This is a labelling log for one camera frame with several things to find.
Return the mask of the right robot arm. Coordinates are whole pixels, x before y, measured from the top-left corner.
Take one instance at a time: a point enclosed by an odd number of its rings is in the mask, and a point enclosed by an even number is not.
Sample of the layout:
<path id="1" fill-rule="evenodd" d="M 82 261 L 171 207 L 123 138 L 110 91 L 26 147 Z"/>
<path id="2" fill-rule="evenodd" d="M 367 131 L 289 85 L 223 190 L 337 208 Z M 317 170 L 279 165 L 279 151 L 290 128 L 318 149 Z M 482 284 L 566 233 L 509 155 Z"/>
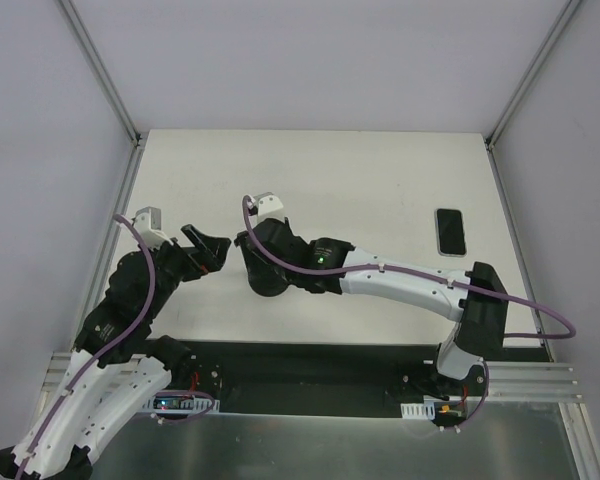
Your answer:
<path id="1" fill-rule="evenodd" d="M 307 242 L 288 221 L 267 219 L 234 240 L 251 289 L 275 297 L 289 287 L 311 294 L 367 295 L 418 307 L 454 326 L 439 344 L 430 369 L 441 394 L 461 388 L 470 369 L 503 350 L 508 302 L 494 267 L 476 262 L 468 271 L 391 265 L 353 244 L 320 238 Z"/>

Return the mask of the black smartphone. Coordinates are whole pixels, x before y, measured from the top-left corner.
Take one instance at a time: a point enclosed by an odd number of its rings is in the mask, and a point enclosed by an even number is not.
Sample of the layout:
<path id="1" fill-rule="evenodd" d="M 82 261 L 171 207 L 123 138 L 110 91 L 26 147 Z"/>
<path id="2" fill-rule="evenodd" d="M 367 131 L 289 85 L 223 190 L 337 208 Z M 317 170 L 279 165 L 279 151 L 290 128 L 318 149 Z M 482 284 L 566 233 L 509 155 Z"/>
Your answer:
<path id="1" fill-rule="evenodd" d="M 439 208 L 434 216 L 438 252 L 444 256 L 465 256 L 467 246 L 461 211 Z"/>

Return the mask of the black phone stand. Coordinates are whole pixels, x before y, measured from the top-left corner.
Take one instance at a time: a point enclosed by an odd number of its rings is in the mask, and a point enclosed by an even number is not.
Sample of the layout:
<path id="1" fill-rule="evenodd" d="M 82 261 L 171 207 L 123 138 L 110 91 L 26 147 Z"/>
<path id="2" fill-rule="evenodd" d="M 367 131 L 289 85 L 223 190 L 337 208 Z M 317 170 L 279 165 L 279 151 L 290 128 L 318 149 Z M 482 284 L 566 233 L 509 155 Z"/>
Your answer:
<path id="1" fill-rule="evenodd" d="M 277 276 L 249 276 L 248 284 L 254 293 L 265 298 L 279 296 L 289 287 L 286 280 Z"/>

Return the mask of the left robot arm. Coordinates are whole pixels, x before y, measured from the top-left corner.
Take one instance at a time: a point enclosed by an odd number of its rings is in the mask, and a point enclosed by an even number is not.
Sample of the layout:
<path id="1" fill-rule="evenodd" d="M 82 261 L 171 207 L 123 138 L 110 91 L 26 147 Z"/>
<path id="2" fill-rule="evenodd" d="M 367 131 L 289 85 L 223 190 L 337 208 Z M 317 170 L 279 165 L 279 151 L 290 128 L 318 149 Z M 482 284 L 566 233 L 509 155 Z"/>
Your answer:
<path id="1" fill-rule="evenodd" d="M 104 298 L 85 318 L 50 404 L 22 440 L 0 450 L 0 475 L 6 479 L 89 478 L 109 443 L 150 398 L 166 387 L 182 388 L 191 378 L 191 351 L 163 336 L 129 379 L 108 389 L 176 289 L 220 271 L 231 241 L 186 225 L 182 231 L 191 244 L 183 248 L 145 214 L 115 220 L 138 248 L 119 260 Z"/>

